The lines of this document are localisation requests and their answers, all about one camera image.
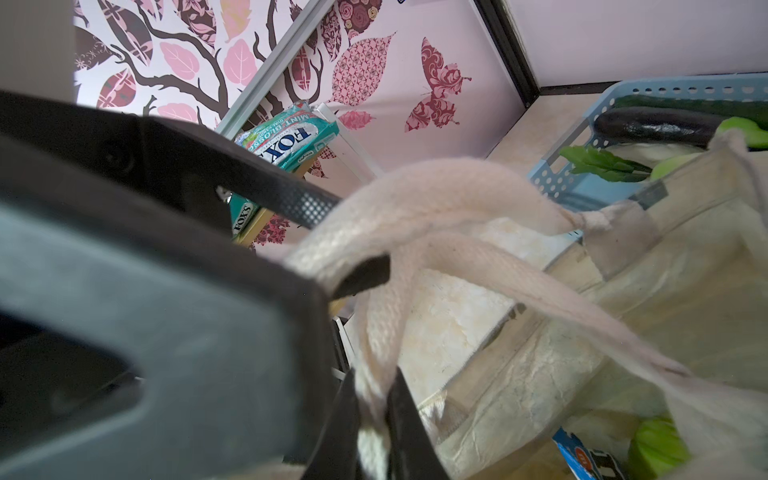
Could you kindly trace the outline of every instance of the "white wall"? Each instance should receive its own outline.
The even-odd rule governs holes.
[[[768,0],[505,0],[540,86],[768,71]]]

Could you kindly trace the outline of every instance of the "patterned leaf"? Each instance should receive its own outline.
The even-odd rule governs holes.
[[[101,87],[96,106],[98,108],[125,107],[136,97],[136,81],[126,68],[107,79]]]
[[[90,25],[88,19],[83,15],[83,8],[80,6],[80,0],[74,0],[74,16],[82,18],[86,27]]]
[[[351,110],[339,117],[339,121],[350,130],[359,130],[365,127],[374,117],[366,111]]]
[[[90,32],[74,27],[74,67],[88,70],[104,63],[112,56],[112,50]]]
[[[301,13],[303,9],[293,3],[293,0],[290,0],[290,18],[294,22],[299,17],[299,13]],[[317,49],[317,29],[310,33],[310,37],[306,40],[306,46],[312,49],[312,51],[315,51]]]
[[[147,26],[133,12],[112,5],[108,0],[97,1],[120,43],[141,63],[149,65],[152,60],[152,37]]]
[[[376,91],[391,39],[365,38],[344,52],[333,69],[333,100],[354,107]]]
[[[320,22],[320,33],[323,36],[323,43],[326,46],[331,61],[336,60],[339,50],[341,50],[341,24],[336,16],[336,10],[333,8],[323,17],[323,21]]]
[[[339,14],[349,41],[363,33],[376,20],[382,0],[339,0]]]
[[[274,214],[264,228],[256,235],[253,243],[265,245],[269,243],[282,243],[286,239],[286,228],[290,227],[290,222],[280,215]]]
[[[224,59],[224,74],[229,81],[247,85],[256,74],[256,57],[242,38],[235,42]]]
[[[157,18],[157,15],[154,12],[154,0],[134,0],[134,2],[136,2],[138,8],[141,8],[149,15],[152,15],[152,18]]]
[[[174,0],[176,13],[200,40],[211,48],[216,43],[216,17],[207,0]]]
[[[321,158],[323,157],[323,154],[325,153],[325,151],[326,151],[326,150],[328,150],[328,151],[329,151],[330,149],[329,149],[328,147],[325,147],[325,148],[323,149],[323,152],[320,154],[320,157],[321,157]],[[315,177],[320,177],[320,178],[328,178],[328,177],[326,177],[326,175],[323,173],[323,166],[320,164],[320,159],[319,159],[319,158],[316,158],[316,159],[315,159],[315,163],[313,163],[313,164],[312,164],[312,167],[310,167],[310,169],[309,169],[309,170],[307,170],[306,172],[307,172],[308,174],[310,174],[310,175],[314,175]]]
[[[245,31],[250,17],[250,0],[221,0],[221,18],[229,40]]]
[[[296,58],[293,59],[293,63],[290,65],[290,71],[291,75],[293,75],[293,80],[296,81],[299,88],[304,91],[309,91],[312,74],[310,73],[310,60],[307,58],[303,48],[299,50]]]
[[[197,60],[197,56],[181,45],[162,41],[160,50],[162,50],[165,61],[177,77],[192,80],[200,71],[200,62]]]
[[[197,123],[197,112],[187,104],[168,104],[157,108],[161,117]]]

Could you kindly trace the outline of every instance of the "blue plastic basket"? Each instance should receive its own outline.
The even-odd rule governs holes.
[[[594,120],[611,109],[616,98],[626,95],[650,95],[665,98],[689,98],[733,101],[768,101],[768,74],[703,75],[698,77],[648,78],[622,81],[608,88],[584,116],[566,132],[555,146],[528,174],[538,189],[563,207],[573,211],[597,210],[624,200],[647,185],[613,183],[597,175],[573,175],[568,162],[554,173],[551,165],[560,157],[561,148],[571,145],[589,127],[592,135],[587,145],[606,147],[615,142],[594,134]]]

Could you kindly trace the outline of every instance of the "butterfly decal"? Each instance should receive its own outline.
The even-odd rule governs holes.
[[[422,41],[422,67],[431,92],[411,111],[406,120],[406,132],[428,127],[430,122],[437,128],[451,122],[458,125],[453,120],[456,106],[446,97],[460,94],[464,80],[471,81],[471,78],[462,77],[455,63],[445,65],[442,53],[429,44],[427,37]]]

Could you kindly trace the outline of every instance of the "fox's mint candy pack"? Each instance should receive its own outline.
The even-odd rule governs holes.
[[[283,170],[294,171],[338,134],[336,123],[328,123],[313,114],[309,105],[297,102],[272,120],[238,135],[235,143]],[[259,206],[252,201],[232,194],[233,237],[245,229],[257,210]]]

